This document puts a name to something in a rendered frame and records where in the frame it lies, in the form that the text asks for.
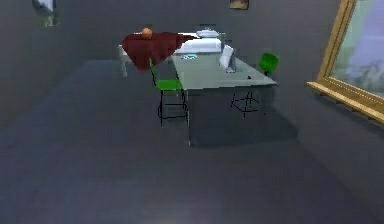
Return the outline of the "green chair black legs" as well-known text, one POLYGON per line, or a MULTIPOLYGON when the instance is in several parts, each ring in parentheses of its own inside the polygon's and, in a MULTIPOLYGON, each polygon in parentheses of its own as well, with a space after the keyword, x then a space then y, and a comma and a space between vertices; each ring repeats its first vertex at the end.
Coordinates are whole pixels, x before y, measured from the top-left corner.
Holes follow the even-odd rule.
POLYGON ((185 93, 179 78, 159 79, 152 59, 148 60, 149 68, 152 74, 152 80, 154 86, 160 91, 160 102, 157 110, 158 117, 160 118, 160 125, 163 125, 163 121, 166 119, 176 119, 182 117, 188 117, 188 107, 186 103, 185 93), (165 92, 175 92, 181 94, 181 103, 164 103, 163 97, 165 92), (163 108, 165 106, 181 106, 184 110, 182 115, 164 116, 163 108))
MULTIPOLYGON (((265 78, 271 78, 278 64, 279 57, 269 52, 263 53, 258 62, 258 66, 265 78)), ((273 101, 274 87, 276 85, 277 83, 240 87, 233 93, 230 107, 240 111, 243 118, 251 113, 265 115, 273 101)))

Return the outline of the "grey green table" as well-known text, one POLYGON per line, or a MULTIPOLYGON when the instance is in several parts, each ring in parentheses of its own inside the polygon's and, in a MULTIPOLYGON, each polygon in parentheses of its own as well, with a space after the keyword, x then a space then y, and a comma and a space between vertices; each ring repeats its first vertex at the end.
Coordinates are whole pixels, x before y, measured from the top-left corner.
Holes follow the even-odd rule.
POLYGON ((263 73, 236 58, 236 72, 227 73, 219 65, 218 54, 197 59, 172 58, 186 93, 188 143, 191 146, 216 146, 254 140, 264 133, 267 116, 251 113, 243 118, 230 107, 233 93, 240 87, 276 83, 263 73))

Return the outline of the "white bed dark red blanket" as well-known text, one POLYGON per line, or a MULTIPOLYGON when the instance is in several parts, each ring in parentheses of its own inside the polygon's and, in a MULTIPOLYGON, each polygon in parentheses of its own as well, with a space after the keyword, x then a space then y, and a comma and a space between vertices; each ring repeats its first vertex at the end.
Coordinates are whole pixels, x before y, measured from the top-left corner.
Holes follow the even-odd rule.
POLYGON ((222 33, 211 30, 211 35, 192 33, 155 32, 150 38, 141 33, 127 35, 118 45, 121 71, 127 76, 126 64, 132 62, 140 72, 149 70, 148 60, 155 65, 174 54, 220 53, 224 41, 222 33))

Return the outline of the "white pillow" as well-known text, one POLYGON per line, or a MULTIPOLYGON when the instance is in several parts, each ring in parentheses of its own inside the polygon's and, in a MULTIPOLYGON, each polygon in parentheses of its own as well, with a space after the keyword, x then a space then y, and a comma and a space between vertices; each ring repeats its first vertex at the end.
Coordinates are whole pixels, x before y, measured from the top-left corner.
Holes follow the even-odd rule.
POLYGON ((200 38, 217 38, 219 33, 215 30, 205 29, 197 31, 196 35, 200 38))

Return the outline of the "wooden framed window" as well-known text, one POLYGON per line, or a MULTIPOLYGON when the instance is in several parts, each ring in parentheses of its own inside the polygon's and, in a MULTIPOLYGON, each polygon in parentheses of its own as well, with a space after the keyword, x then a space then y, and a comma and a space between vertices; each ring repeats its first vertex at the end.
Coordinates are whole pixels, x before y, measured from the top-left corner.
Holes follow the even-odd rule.
POLYGON ((384 125, 384 0, 342 0, 314 90, 384 125))

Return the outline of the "brown framed wall picture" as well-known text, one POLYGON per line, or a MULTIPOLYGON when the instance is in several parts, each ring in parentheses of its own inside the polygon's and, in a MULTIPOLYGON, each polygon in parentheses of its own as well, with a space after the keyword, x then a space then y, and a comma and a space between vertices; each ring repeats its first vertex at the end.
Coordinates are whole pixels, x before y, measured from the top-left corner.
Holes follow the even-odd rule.
POLYGON ((230 8, 236 10, 247 10, 249 8, 249 0, 230 0, 230 8))

